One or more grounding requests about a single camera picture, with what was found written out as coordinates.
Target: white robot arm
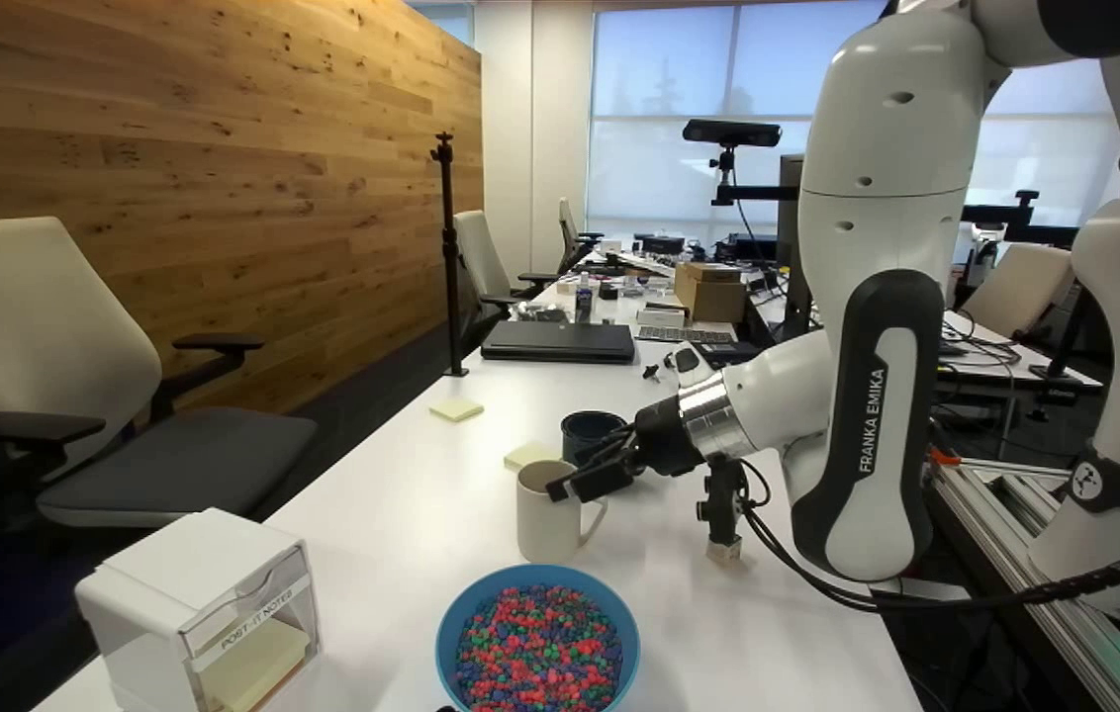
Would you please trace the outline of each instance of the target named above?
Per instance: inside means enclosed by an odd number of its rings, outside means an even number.
[[[795,551],[838,576],[898,576],[925,546],[925,399],[983,115],[1010,66],[1072,57],[1103,58],[1120,121],[1120,2],[925,0],[848,39],[799,191],[805,273],[828,327],[644,407],[632,423],[642,460],[682,475],[712,455],[778,447]],[[1120,264],[1095,264],[1088,235],[1079,278],[1117,323],[1120,283],[1107,278]],[[1095,451],[1120,464],[1120,343]],[[1049,560],[1088,551],[1076,530]]]

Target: laptop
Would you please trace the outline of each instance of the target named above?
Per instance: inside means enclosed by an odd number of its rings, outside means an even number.
[[[479,352],[481,361],[632,365],[638,343],[624,323],[499,319]]]

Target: desk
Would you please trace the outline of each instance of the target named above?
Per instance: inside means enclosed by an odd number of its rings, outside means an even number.
[[[437,625],[468,583],[517,560],[514,475],[502,455],[517,443],[559,443],[564,410],[632,415],[671,393],[671,381],[638,372],[642,365],[555,366],[472,357],[472,374],[430,384],[280,507],[268,526],[309,546],[324,656],[305,666],[268,708],[430,712],[446,705],[437,675]],[[440,397],[472,397],[481,415],[444,423],[430,415]],[[778,494],[778,455],[760,451],[750,464]],[[750,540],[744,572],[712,565],[710,530],[694,515],[699,490],[699,475],[644,475],[607,498],[601,530],[575,559],[638,616],[642,667],[624,708],[917,708],[881,616],[830,605]],[[764,519],[786,539],[783,501],[773,501]],[[116,708],[103,662],[38,708]]]

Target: cable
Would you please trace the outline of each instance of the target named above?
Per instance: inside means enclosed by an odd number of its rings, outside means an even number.
[[[815,576],[813,569],[805,569],[783,540],[764,526],[764,519],[754,515],[764,501],[750,501],[747,494],[739,498],[744,519],[750,526],[750,535],[764,540],[766,552],[774,552],[786,569],[795,569],[813,589],[818,589],[822,598],[848,605],[848,610],[863,610],[863,612],[877,612],[877,605],[923,605],[923,610],[1006,610],[1006,605],[1049,605],[1049,602],[1076,602],[1084,594],[1099,594],[1120,587],[1120,560],[1084,569],[1076,576],[1061,576],[1061,583],[1045,583],[1045,587],[1028,587],[1006,598],[968,598],[968,602],[930,602],[930,598],[906,598],[906,594],[881,594],[881,602],[865,598],[865,594],[851,594],[838,589],[822,576]]]

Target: office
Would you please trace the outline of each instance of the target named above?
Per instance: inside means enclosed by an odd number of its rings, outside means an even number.
[[[257,2],[95,10],[8,0],[0,2],[0,213],[61,213],[170,366],[192,365],[170,343],[196,327],[265,339],[241,372],[190,399],[257,410],[294,410],[440,327],[430,167],[440,130],[455,136],[455,204],[488,204],[512,273],[559,264],[559,203],[576,203],[580,227],[682,235],[710,248],[739,229],[737,211],[706,204],[712,146],[682,146],[677,136],[685,115],[706,115],[712,100],[690,88],[685,42],[698,39],[690,29],[698,20],[739,29],[729,24],[737,9],[671,9],[699,10],[671,14],[682,31],[648,57],[648,66],[677,72],[665,75],[682,84],[677,115],[642,111],[632,100],[629,111],[596,101],[601,58],[632,49],[624,2],[488,0],[475,10],[481,58],[437,37],[402,2],[378,0],[280,10]],[[739,88],[732,49],[729,39],[720,51],[729,58],[720,101]],[[1054,138],[1072,146],[1088,138],[1088,150],[1076,146],[1079,163],[1049,167],[1054,179],[1079,179],[1067,196],[1038,175],[1038,163],[1018,163],[1020,171],[987,175],[995,182],[983,203],[1031,186],[1038,213],[1054,219],[1045,227],[1076,227],[1084,204],[1103,203],[1120,142],[1117,130],[1107,136],[1099,95],[1072,100],[1079,101],[1066,120],[1066,108],[1018,95],[1006,120],[1024,121],[1028,136],[1031,121],[1055,121]],[[783,115],[786,146],[805,146],[793,128],[813,115],[764,108],[747,115]],[[632,146],[624,121],[656,128]],[[1024,157],[1028,142],[995,146],[997,157],[1010,157],[1001,150]],[[644,163],[607,157],[617,146],[644,150]],[[739,157],[744,182],[774,182],[773,157]],[[685,167],[685,186],[659,186],[670,171],[654,167]],[[671,213],[656,213],[659,203],[644,204],[654,191],[677,191],[665,203]],[[774,220],[760,204],[747,213],[747,235]]]

